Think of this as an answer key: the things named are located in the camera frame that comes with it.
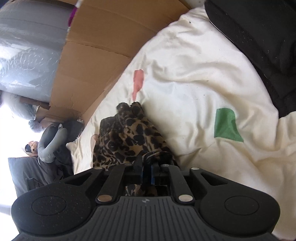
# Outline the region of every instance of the white cloth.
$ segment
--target white cloth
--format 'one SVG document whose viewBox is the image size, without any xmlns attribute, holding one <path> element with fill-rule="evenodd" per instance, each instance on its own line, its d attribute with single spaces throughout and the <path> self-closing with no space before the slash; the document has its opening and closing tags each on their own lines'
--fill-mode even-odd
<svg viewBox="0 0 296 241">
<path fill-rule="evenodd" d="M 132 103 L 133 73 L 144 70 L 139 101 L 182 169 L 200 167 L 273 196 L 274 234 L 296 238 L 296 113 L 277 109 L 252 64 L 210 23 L 203 8 L 147 42 L 101 102 L 82 135 L 68 143 L 74 173 L 91 168 L 90 138 L 101 119 Z M 218 108 L 231 108 L 244 142 L 214 138 Z"/>
</svg>

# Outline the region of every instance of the red printed shape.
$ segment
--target red printed shape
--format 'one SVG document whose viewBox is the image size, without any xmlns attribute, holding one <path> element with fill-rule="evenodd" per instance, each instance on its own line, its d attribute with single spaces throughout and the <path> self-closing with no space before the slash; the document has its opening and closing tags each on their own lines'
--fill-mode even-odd
<svg viewBox="0 0 296 241">
<path fill-rule="evenodd" d="M 135 70 L 133 73 L 133 101 L 136 100 L 137 93 L 143 86 L 144 71 L 142 69 Z"/>
</svg>

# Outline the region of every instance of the green patch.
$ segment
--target green patch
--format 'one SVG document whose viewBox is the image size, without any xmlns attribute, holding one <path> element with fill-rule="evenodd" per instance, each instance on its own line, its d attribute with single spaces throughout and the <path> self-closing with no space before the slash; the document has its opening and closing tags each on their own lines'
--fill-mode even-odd
<svg viewBox="0 0 296 241">
<path fill-rule="evenodd" d="M 214 137 L 222 137 L 234 141 L 244 142 L 237 131 L 235 113 L 232 109 L 221 108 L 216 110 Z"/>
</svg>

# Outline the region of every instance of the black bag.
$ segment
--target black bag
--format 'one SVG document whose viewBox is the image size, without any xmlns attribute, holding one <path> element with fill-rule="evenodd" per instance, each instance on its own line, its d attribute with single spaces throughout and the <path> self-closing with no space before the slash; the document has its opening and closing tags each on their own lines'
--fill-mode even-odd
<svg viewBox="0 0 296 241">
<path fill-rule="evenodd" d="M 296 110 L 296 0 L 207 0 L 213 25 L 251 61 L 279 117 Z"/>
</svg>

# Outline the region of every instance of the leopard print fabric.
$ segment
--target leopard print fabric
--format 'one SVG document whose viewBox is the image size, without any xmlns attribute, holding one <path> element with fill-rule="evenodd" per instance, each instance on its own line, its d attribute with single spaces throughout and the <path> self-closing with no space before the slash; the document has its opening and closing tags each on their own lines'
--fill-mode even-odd
<svg viewBox="0 0 296 241">
<path fill-rule="evenodd" d="M 140 103 L 120 103 L 117 114 L 101 121 L 93 152 L 93 167 L 109 170 L 122 163 L 175 162 L 173 154 L 156 127 L 145 116 Z"/>
</svg>

